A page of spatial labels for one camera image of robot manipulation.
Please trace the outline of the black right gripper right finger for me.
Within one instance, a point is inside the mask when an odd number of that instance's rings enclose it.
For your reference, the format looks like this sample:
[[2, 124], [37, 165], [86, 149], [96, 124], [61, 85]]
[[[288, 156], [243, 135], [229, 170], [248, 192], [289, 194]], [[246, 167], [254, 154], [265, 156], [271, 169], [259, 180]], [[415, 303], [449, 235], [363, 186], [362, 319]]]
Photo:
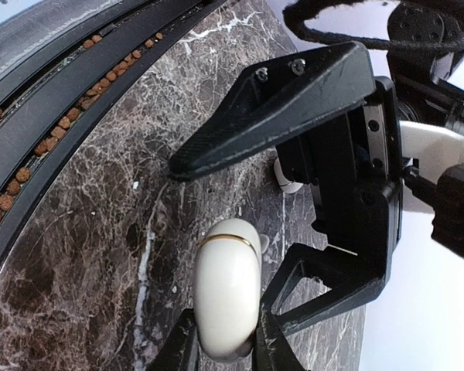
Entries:
[[260, 304], [254, 345], [255, 370], [304, 371], [271, 310]]

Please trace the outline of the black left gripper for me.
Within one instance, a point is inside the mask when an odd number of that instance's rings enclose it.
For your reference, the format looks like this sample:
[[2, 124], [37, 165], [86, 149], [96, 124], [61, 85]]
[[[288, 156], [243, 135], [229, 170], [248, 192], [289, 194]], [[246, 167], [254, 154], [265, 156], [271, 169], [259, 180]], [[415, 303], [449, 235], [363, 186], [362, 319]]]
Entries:
[[374, 78], [361, 43], [264, 60], [171, 156], [169, 177], [192, 181], [278, 145], [286, 178], [311, 189], [327, 247], [390, 265], [402, 202], [395, 111], [394, 84]]

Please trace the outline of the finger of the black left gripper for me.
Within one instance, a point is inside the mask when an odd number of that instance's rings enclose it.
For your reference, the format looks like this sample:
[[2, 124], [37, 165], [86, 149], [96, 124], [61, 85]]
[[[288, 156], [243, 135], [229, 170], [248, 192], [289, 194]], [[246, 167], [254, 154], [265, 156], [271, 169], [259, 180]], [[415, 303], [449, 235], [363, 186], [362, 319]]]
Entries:
[[289, 247], [270, 282], [270, 309], [280, 308], [301, 279], [329, 290], [274, 320], [285, 335], [364, 306], [380, 296], [390, 275], [388, 259], [371, 260], [334, 247], [318, 250], [305, 244]]

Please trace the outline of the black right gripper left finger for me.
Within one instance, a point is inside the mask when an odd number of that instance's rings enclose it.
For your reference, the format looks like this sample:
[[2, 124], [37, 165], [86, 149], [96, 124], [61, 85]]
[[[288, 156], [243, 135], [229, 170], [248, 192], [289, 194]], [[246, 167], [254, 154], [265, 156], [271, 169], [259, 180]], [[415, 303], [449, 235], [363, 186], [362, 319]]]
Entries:
[[198, 370], [199, 358], [200, 348], [194, 311], [186, 308], [148, 369], [150, 371]]

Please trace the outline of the white wireless earbud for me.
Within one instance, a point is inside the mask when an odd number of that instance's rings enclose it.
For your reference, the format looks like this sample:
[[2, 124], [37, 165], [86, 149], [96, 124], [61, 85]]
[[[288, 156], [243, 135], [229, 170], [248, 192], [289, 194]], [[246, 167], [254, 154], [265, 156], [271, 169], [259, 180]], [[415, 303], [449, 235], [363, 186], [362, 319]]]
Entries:
[[283, 193], [293, 194], [293, 193], [298, 192], [303, 187], [302, 183], [293, 182], [286, 178], [286, 176], [284, 175], [282, 171], [279, 158], [275, 159], [273, 169], [274, 169], [275, 178], [277, 180], [278, 186]]

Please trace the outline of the white earbud charging case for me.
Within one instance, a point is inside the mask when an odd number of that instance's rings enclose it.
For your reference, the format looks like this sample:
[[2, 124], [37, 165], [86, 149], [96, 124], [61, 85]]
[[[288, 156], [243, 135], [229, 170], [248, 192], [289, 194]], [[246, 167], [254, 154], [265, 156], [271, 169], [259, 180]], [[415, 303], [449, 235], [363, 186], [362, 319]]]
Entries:
[[248, 355], [258, 323], [261, 241], [241, 219], [222, 220], [206, 234], [193, 272], [193, 305], [200, 345], [211, 358]]

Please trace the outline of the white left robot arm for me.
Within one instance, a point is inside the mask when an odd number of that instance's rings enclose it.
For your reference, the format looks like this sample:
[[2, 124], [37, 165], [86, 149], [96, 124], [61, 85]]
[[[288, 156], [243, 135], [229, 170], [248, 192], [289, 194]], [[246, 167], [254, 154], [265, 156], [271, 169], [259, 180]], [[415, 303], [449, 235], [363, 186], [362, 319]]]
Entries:
[[464, 103], [444, 81], [464, 53], [464, 4], [418, 12], [423, 29], [404, 8], [389, 20], [390, 80], [372, 71], [375, 42], [340, 37], [249, 66], [170, 158], [171, 177], [190, 181], [275, 147], [286, 179], [317, 191], [312, 226], [329, 242], [292, 245], [262, 291], [256, 229], [239, 219], [213, 226], [194, 273], [202, 342], [248, 339], [271, 323], [295, 331], [377, 298], [400, 238], [405, 186], [435, 211], [433, 239], [464, 259], [464, 163], [437, 182], [421, 177], [404, 163], [397, 119], [399, 108], [418, 115], [413, 100], [433, 101], [447, 118]]

